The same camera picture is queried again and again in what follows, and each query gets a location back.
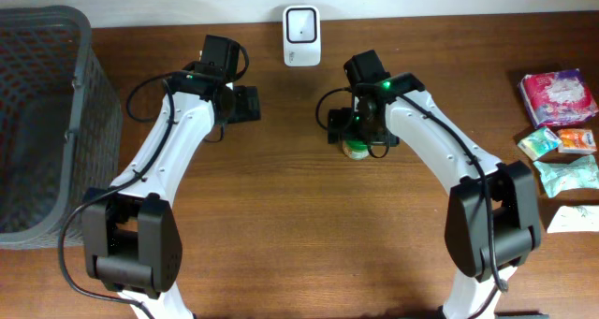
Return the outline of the green lid jar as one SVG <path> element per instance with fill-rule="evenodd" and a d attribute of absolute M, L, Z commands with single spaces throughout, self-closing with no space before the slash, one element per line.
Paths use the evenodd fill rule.
<path fill-rule="evenodd" d="M 352 160 L 362 160 L 370 156 L 368 146 L 359 140 L 344 140 L 343 153 Z"/>

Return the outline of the small green tissue packet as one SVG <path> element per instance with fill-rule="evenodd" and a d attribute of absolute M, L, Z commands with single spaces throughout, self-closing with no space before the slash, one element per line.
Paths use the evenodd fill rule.
<path fill-rule="evenodd" d="M 558 149 L 561 145 L 562 140 L 546 126 L 532 132 L 517 144 L 517 146 L 533 161 Z"/>

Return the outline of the red purple tissue pack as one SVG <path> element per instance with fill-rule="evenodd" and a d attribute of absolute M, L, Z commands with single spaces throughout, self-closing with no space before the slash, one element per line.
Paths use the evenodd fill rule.
<path fill-rule="evenodd" d="M 585 123 L 598 114 L 578 68 L 525 75 L 518 88 L 535 128 Z"/>

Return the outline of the orange tissue packet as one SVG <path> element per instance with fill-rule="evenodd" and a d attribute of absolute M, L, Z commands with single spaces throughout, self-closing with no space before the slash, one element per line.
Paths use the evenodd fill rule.
<path fill-rule="evenodd" d="M 558 147 L 559 153 L 592 154 L 597 151 L 591 129 L 561 129 L 558 131 L 558 137 L 562 142 Z"/>

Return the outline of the mint green wipes pack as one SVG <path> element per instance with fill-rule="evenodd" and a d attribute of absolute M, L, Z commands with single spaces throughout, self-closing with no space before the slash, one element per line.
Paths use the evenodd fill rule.
<path fill-rule="evenodd" d="M 569 164 L 535 161 L 533 165 L 549 198 L 564 191 L 598 188 L 598 165 L 593 155 L 582 156 Z"/>

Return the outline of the white cream tube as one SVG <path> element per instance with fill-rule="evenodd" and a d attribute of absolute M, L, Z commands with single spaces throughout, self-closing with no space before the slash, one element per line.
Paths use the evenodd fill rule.
<path fill-rule="evenodd" d="M 597 206 L 561 206 L 553 216 L 548 233 L 597 232 Z"/>

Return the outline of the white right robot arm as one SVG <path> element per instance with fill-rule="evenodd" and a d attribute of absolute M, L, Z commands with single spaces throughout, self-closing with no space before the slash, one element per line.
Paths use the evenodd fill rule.
<path fill-rule="evenodd" d="M 457 268 L 440 318 L 494 318 L 508 280 L 541 243 L 531 169 L 504 163 L 468 138 L 413 74 L 387 72 L 375 51 L 343 65 L 351 94 L 322 128 L 347 153 L 372 154 L 405 143 L 448 195 L 445 243 Z"/>

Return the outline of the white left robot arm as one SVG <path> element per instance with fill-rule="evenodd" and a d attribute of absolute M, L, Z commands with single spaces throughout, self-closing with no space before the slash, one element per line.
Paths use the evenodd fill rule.
<path fill-rule="evenodd" d="M 183 244 L 174 199 L 190 161 L 215 126 L 260 119 L 254 86 L 240 86 L 250 62 L 239 42 L 208 35 L 200 57 L 157 76 L 162 107 L 141 148 L 106 189 L 91 188 L 80 218 L 85 267 L 107 289 L 103 300 L 139 318 L 192 318 L 176 284 Z"/>

